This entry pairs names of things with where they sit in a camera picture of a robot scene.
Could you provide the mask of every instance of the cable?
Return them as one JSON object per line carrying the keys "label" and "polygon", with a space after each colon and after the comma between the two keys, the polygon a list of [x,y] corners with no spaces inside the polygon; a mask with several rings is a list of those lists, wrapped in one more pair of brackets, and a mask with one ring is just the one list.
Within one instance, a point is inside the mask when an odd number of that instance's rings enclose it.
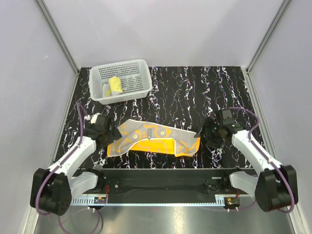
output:
{"label": "cable", "polygon": [[[93,230],[89,233],[89,234],[93,234],[96,230],[97,230],[97,228],[98,228],[98,225],[99,225],[99,220],[100,220],[100,213],[99,213],[99,211],[98,210],[96,210],[96,209],[92,209],[93,210],[93,212],[94,211],[96,211],[97,212],[97,224],[96,224],[96,226],[93,228]],[[60,228],[62,229],[62,231],[64,232],[64,233],[66,233],[66,234],[71,234],[71,233],[69,233],[68,231],[66,231],[65,230],[65,228],[64,228],[64,226],[62,225],[62,222],[61,222],[61,220],[60,220],[60,216],[58,217],[58,224],[59,224],[59,226],[60,226]]]}
{"label": "cable", "polygon": [[251,144],[261,153],[261,155],[274,167],[274,169],[277,171],[277,173],[279,174],[279,176],[281,177],[282,181],[284,182],[286,188],[287,188],[287,191],[289,193],[289,195],[291,196],[291,207],[289,210],[287,211],[284,211],[284,210],[281,210],[279,209],[279,211],[283,212],[283,213],[290,213],[293,211],[294,209],[294,197],[293,197],[293,192],[292,192],[292,189],[290,188],[289,186],[289,183],[287,182],[286,178],[284,177],[283,173],[280,171],[280,169],[273,163],[270,161],[269,157],[257,146],[257,144],[252,140],[252,132],[259,126],[260,124],[260,119],[251,111],[247,110],[247,109],[244,109],[244,108],[241,108],[241,107],[230,107],[228,109],[232,109],[232,110],[242,110],[242,111],[245,111],[249,114],[251,114],[253,117],[255,117],[257,123],[254,127],[252,127],[248,133],[248,139],[249,141],[251,142]]}
{"label": "cable", "polygon": [[[79,142],[78,142],[78,146],[75,146],[73,148],[73,150],[66,156],[66,158],[64,158],[64,160],[60,163],[60,165],[63,165],[66,160],[76,151],[76,149],[79,147],[79,145],[81,144],[82,142],[82,137],[83,137],[83,120],[82,120],[82,116],[81,116],[81,111],[80,109],[83,109],[83,112],[86,113],[86,110],[84,109],[84,107],[80,104],[80,103],[77,103],[77,110],[78,110],[78,115],[79,115],[79,121],[80,121],[80,139],[79,139]],[[41,210],[39,209],[39,200],[40,200],[40,197],[41,197],[41,193],[42,193],[42,190],[43,188],[45,187],[45,185],[47,184],[48,180],[51,178],[51,176],[60,168],[60,166],[56,166],[49,174],[48,176],[45,178],[45,180],[43,181],[43,183],[41,184],[39,190],[38,190],[38,193],[37,193],[37,196],[36,196],[36,202],[35,202],[35,208],[36,208],[36,211],[39,215],[48,215],[49,212],[47,213],[42,213]]]}
{"label": "cable", "polygon": [[217,190],[221,184],[219,184],[218,186],[216,186],[215,188],[213,188],[210,184],[204,183],[204,185],[206,185],[208,188],[212,189],[212,190]]}

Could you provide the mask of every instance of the metal floor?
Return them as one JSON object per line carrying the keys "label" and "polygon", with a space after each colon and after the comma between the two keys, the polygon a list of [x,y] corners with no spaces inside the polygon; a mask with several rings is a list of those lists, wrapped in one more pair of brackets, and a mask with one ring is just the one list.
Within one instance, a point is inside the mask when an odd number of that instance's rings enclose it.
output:
{"label": "metal floor", "polygon": [[[242,197],[242,207],[251,198]],[[88,234],[97,215],[75,206],[62,216],[71,234]],[[220,207],[210,209],[222,210]],[[204,207],[104,207],[95,234],[293,234],[289,215],[279,211],[265,213],[257,206],[248,211],[214,212]],[[55,215],[39,217],[36,234],[62,234]]]}

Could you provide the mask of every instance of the black marble table surface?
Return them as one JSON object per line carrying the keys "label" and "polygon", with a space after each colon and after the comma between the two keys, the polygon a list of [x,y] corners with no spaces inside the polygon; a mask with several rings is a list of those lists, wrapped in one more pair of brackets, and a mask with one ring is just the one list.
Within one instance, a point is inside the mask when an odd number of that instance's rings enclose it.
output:
{"label": "black marble table surface", "polygon": [[[253,111],[246,83],[240,67],[151,67],[153,89],[146,98],[102,105],[91,100],[89,92],[90,68],[82,68],[71,101],[56,160],[75,143],[78,131],[76,103],[80,102],[88,114],[102,113],[115,118],[119,126],[127,119],[163,124],[197,132],[209,112],[226,107],[243,107]],[[247,127],[255,119],[238,111],[237,121]],[[254,137],[263,145],[260,130]],[[212,150],[200,145],[193,157],[129,151],[108,158],[107,147],[94,152],[81,165],[90,168],[248,168],[250,163],[228,142]]]}

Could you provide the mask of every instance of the gray wall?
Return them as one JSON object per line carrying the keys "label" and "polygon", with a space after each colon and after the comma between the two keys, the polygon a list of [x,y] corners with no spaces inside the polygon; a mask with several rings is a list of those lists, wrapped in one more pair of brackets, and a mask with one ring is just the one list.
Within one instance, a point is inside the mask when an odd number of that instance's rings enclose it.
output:
{"label": "gray wall", "polygon": [[44,0],[78,66],[247,66],[283,0]]}
{"label": "gray wall", "polygon": [[252,70],[277,157],[297,170],[312,231],[312,1],[294,0]]}
{"label": "gray wall", "polygon": [[49,164],[74,73],[34,0],[1,0],[0,32],[0,227],[20,234],[33,173]]}

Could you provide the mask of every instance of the metal frame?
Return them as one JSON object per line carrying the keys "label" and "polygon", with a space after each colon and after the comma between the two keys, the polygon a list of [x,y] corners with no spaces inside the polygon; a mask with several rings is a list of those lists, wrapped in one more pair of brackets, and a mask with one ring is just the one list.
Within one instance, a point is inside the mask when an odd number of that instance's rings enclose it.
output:
{"label": "metal frame", "polygon": [[280,20],[282,19],[284,13],[286,12],[287,8],[289,7],[290,3],[293,0],[284,0],[283,3],[281,4],[281,6],[279,7],[271,25],[269,26],[264,38],[262,39],[256,53],[254,54],[251,62],[249,63],[249,65],[246,67],[247,72],[249,73],[253,67],[254,64],[257,62],[259,56],[261,55],[264,47],[266,46],[266,44],[268,43],[268,40],[270,39],[273,31],[275,30],[276,26],[278,25],[278,23],[280,22]]}
{"label": "metal frame", "polygon": [[55,39],[58,42],[58,45],[60,46],[62,52],[64,53],[69,65],[71,66],[71,68],[73,69],[74,73],[77,75],[80,71],[80,68],[77,66],[76,62],[74,61],[72,55],[70,54],[62,36],[60,35],[58,28],[56,27],[52,16],[48,10],[48,8],[46,7],[45,3],[43,2],[43,0],[36,0],[36,3],[38,4],[38,7],[40,8],[45,20],[47,21],[47,24],[49,25]]}
{"label": "metal frame", "polygon": [[[47,20],[47,23],[48,23],[49,27],[51,28],[51,31],[54,34],[54,36],[55,36],[55,38],[56,38],[60,48],[62,49],[65,57],[67,58],[67,60],[68,60],[68,62],[70,64],[70,66],[72,67],[73,71],[76,74],[78,74],[79,68],[76,65],[73,57],[71,56],[68,48],[66,47],[66,44],[65,44],[64,40],[62,39],[62,37],[61,37],[61,35],[60,35],[60,33],[59,33],[59,31],[58,31],[58,29],[57,29],[53,19],[51,17],[51,14],[49,13],[49,11],[48,11],[48,9],[47,9],[47,7],[45,5],[45,3],[43,2],[43,0],[36,0],[36,2],[38,3],[38,6],[39,6],[40,10],[42,11],[45,19]],[[257,114],[257,116],[260,118],[260,121],[261,121],[260,131],[261,131],[261,134],[262,134],[262,138],[263,138],[264,143],[266,145],[267,151],[272,156],[276,155],[275,149],[274,149],[274,146],[273,146],[273,143],[272,143],[272,138],[271,138],[270,132],[268,130],[268,126],[267,126],[267,123],[265,121],[265,118],[264,118],[264,115],[263,115],[263,112],[262,112],[262,108],[261,108],[261,105],[260,105],[260,102],[259,102],[259,98],[257,96],[257,93],[256,93],[256,90],[255,90],[254,83],[253,83],[253,80],[251,78],[250,72],[253,69],[256,61],[258,60],[258,58],[261,55],[263,49],[265,48],[266,44],[268,43],[268,40],[270,39],[273,31],[276,29],[278,23],[282,19],[282,16],[286,12],[286,10],[289,7],[291,2],[292,2],[292,0],[284,0],[283,1],[283,3],[281,4],[280,8],[278,9],[278,12],[276,13],[276,15],[274,17],[272,23],[270,24],[270,26],[269,26],[269,28],[268,28],[268,30],[267,30],[263,40],[261,41],[261,43],[260,43],[260,45],[259,45],[259,47],[258,47],[258,49],[257,49],[257,51],[255,53],[255,55],[253,56],[251,62],[249,63],[249,65],[246,68],[242,69],[243,74],[244,74],[244,78],[246,80],[246,84],[247,84],[247,87],[248,87],[248,90],[249,90],[249,94],[250,94],[250,97],[251,97],[251,100],[252,100],[252,103],[253,103],[254,111]],[[62,129],[63,129],[64,125],[65,125],[67,113],[69,111],[69,104],[70,104],[71,98],[73,96],[73,92],[74,92],[74,89],[75,89],[75,86],[76,86],[77,79],[78,79],[78,76],[76,76],[75,82],[73,83],[72,90],[71,90],[71,93],[69,95],[69,98],[68,98],[68,101],[67,101],[67,104],[66,104],[66,111],[64,113],[64,116],[63,116],[63,119],[62,119],[62,123],[61,123],[60,128],[59,128],[58,137],[57,137],[56,142],[54,144],[54,151],[52,153],[51,162],[53,161],[53,159],[56,156],[59,139],[60,139],[61,134],[62,134]],[[292,224],[293,224],[293,227],[294,227],[294,230],[295,230],[296,234],[308,234],[309,233],[309,230],[308,230],[308,227],[307,227],[307,223],[305,221],[304,216],[302,215],[301,207],[300,207],[299,204],[296,205],[294,211],[290,214],[290,218],[291,218],[291,221],[292,221]],[[24,234],[33,234],[34,231],[35,231],[37,220],[38,220],[38,214],[37,214],[36,210],[29,208],[29,216],[28,216],[27,222],[25,224],[25,227],[24,227],[22,233],[24,233]]]}

